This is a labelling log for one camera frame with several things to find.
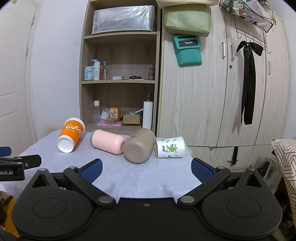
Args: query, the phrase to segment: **door handle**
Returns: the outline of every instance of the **door handle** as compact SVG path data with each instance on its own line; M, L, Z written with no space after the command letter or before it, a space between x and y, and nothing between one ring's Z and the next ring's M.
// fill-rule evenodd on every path
M271 70L270 70L270 61L268 61L268 75L271 75Z
M222 42L222 58L225 58L225 55L226 55L226 53L225 53L225 43Z
M227 162L230 163L230 166L232 167L233 165L235 165L238 161L237 159L237 154L238 154L238 151L239 151L239 147L238 146L235 146L234 147L234 150L233 150L233 154L232 154L232 160L227 160Z
M231 61L234 60L234 54L233 54L233 45L231 45Z

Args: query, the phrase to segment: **black clamp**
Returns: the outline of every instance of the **black clamp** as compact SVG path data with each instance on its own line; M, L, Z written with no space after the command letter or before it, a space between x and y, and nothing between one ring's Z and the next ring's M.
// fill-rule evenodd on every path
M24 170L40 165L39 155L0 157L0 181L23 181L25 179Z

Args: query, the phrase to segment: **wooden wardrobe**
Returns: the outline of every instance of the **wooden wardrobe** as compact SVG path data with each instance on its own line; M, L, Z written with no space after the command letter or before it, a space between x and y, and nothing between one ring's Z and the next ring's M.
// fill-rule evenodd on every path
M276 16L265 33L218 5L211 10L211 32L200 37L200 66L178 66L173 35L162 26L157 136L182 136L193 157L214 167L233 171L257 167L270 158L271 141L280 138L284 123L289 69L283 23ZM263 11L271 18L269 10ZM242 40L253 41L252 36L266 42L266 48L261 56L254 53L254 115L252 124L245 125L241 123L244 56L243 49L236 49ZM231 165L235 146L237 162Z

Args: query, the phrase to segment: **white wall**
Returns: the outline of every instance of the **white wall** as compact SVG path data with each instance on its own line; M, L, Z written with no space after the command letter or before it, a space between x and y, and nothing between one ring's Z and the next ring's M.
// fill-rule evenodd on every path
M87 0L43 0L33 40L30 84L37 140L79 113L79 57Z
M296 12L283 0L269 0L270 6L284 23L289 56L289 95L284 128L281 137L296 136Z

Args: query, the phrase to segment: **white cup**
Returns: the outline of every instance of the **white cup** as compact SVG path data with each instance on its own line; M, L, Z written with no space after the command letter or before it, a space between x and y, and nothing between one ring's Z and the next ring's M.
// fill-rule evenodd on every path
M103 109L101 113L101 119L106 120L109 117L110 117L110 110L108 108Z
M155 152L158 158L183 157L185 153L185 141L181 136L157 140Z

